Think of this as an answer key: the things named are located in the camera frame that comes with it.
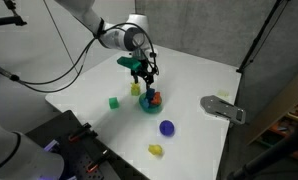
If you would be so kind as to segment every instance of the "white tabletop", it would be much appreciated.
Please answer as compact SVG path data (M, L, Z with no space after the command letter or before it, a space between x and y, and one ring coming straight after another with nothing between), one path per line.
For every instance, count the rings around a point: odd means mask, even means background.
M152 180L216 179L229 122L206 114L199 101L220 91L233 103L240 74L232 66L155 48L160 75L152 87L163 99L159 114L143 112L139 97L131 96L130 70L117 64L127 52L105 60L46 100L61 112L72 110L82 124L89 122L104 144ZM141 85L144 92L145 83ZM118 109L109 108L110 97L118 97ZM160 134L163 120L174 123L173 137ZM151 155L149 144L161 145L164 155Z

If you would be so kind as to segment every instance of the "green cube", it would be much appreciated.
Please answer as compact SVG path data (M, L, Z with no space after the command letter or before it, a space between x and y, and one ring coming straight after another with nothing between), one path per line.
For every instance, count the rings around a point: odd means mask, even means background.
M110 109L116 109L119 107L119 102L117 97L109 98Z

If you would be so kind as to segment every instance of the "yellow toy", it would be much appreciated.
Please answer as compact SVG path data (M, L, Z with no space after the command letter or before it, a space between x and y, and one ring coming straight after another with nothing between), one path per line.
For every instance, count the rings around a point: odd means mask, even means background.
M149 145L148 151L153 155L162 155L162 147L160 145Z
M219 90L217 96L223 100L229 101L229 92L224 90Z
M131 95L139 96L141 94L140 84L139 83L131 83Z

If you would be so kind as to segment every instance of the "metal bracket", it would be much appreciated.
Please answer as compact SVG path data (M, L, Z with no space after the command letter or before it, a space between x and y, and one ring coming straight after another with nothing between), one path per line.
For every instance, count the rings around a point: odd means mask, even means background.
M235 124L244 124L246 111L217 96L205 96L200 100L201 107L209 114L221 116Z
M0 26L8 25L8 24L15 24L16 26L24 26L27 22L23 21L21 16L19 16L16 12L16 3L14 0L3 0L5 5L9 10L12 11L13 16L9 17L2 17L0 18Z

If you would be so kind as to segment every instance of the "purple ball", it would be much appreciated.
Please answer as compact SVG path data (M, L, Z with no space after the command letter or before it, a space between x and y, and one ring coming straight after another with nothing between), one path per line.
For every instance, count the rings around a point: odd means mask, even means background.
M165 136L172 136L175 132L175 126L171 121L164 120L160 123L159 126L161 134Z

